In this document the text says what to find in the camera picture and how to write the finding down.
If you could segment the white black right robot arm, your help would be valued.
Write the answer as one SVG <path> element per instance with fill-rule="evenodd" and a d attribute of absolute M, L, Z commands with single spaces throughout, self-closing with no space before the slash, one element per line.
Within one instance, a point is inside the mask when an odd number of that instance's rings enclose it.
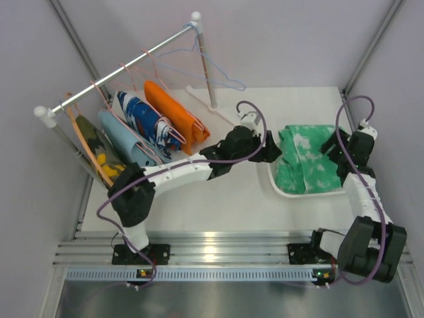
<path fill-rule="evenodd" d="M 337 175 L 355 219 L 346 234 L 317 229 L 309 255 L 316 262 L 333 257 L 339 268 L 373 280 L 390 283 L 396 273 L 407 232 L 393 224 L 376 190 L 376 176 L 368 165 L 376 131 L 362 128 L 352 134 L 337 129 L 320 151 L 337 165 Z"/>

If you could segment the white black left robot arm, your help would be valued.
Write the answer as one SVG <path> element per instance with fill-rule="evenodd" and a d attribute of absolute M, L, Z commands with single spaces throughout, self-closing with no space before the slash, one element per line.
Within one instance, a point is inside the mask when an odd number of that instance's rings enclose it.
<path fill-rule="evenodd" d="M 136 263 L 148 259 L 145 220 L 159 195 L 192 182 L 221 177 L 239 162 L 273 163 L 281 154 L 271 131 L 261 136 L 247 127 L 237 126 L 217 144 L 185 159 L 163 166 L 128 165 L 107 194 L 121 222 L 127 256 Z"/>

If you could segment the blue wire hanger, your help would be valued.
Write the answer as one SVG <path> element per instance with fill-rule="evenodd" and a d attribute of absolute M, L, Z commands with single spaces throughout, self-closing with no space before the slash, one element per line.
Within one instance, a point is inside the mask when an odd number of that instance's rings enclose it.
<path fill-rule="evenodd" d="M 235 78 L 231 78 L 227 72 L 224 71 L 219 65 L 215 63 L 215 61 L 211 58 L 211 56 L 206 53 L 206 49 L 201 49 L 200 45 L 200 27 L 199 23 L 195 23 L 194 21 L 190 21 L 186 23 L 183 28 L 188 28 L 194 32 L 193 43 L 191 47 L 179 47 L 172 50 L 167 50 L 165 52 L 160 52 L 155 54 L 154 57 L 157 59 L 161 59 L 165 56 L 171 56 L 176 54 L 187 54 L 190 57 L 197 56 L 200 59 L 202 74 L 197 74 L 189 71 L 185 71 L 182 68 L 175 68 L 171 65 L 159 63 L 164 68 L 175 71 L 177 73 L 183 74 L 185 76 L 193 77 L 199 80 L 203 80 L 206 84 L 214 84 L 220 87 L 233 89 L 235 91 L 245 91 L 246 85 L 237 80 Z"/>

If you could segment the green white patterned trousers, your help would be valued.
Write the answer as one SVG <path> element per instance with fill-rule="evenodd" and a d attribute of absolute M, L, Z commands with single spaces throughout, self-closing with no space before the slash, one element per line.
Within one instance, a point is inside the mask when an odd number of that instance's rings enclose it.
<path fill-rule="evenodd" d="M 274 181 L 280 190 L 307 195 L 341 189 L 337 165 L 319 151 L 334 131 L 334 125 L 287 125 L 278 132 L 282 155 Z"/>

